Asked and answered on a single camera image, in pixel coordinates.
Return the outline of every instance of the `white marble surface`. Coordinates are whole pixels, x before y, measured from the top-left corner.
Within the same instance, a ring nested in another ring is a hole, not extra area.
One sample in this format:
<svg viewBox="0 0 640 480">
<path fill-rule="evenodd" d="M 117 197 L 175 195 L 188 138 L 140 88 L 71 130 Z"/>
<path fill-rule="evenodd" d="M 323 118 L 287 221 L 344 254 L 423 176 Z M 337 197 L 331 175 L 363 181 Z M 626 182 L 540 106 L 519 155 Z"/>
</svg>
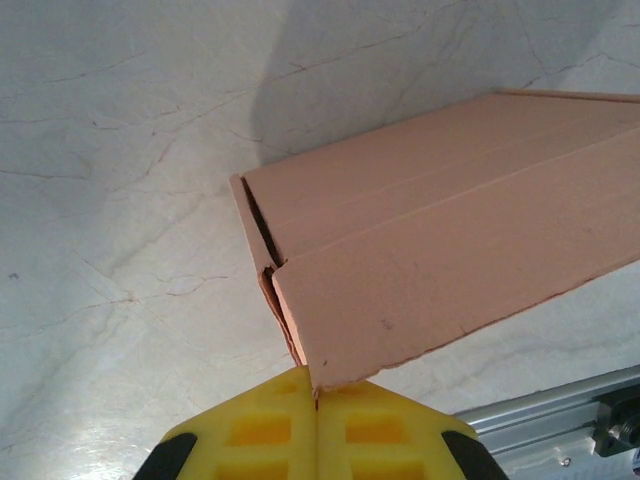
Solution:
<svg viewBox="0 0 640 480">
<path fill-rule="evenodd" d="M 0 478 L 118 479 L 292 365 L 230 174 L 494 86 L 640 93 L 640 3 L 3 0 L 0 52 Z M 377 380 L 456 411 L 638 364 L 639 285 Z"/>
</svg>

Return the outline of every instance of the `cardboard box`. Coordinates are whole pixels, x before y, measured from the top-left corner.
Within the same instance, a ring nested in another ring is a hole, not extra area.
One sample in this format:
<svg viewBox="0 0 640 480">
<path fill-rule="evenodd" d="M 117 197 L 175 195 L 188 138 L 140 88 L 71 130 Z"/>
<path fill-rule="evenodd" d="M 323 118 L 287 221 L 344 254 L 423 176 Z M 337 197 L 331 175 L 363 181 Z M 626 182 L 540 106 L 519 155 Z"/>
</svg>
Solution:
<svg viewBox="0 0 640 480">
<path fill-rule="evenodd" d="M 333 388 L 640 259 L 640 97 L 490 94 L 231 183 L 291 353 Z"/>
</svg>

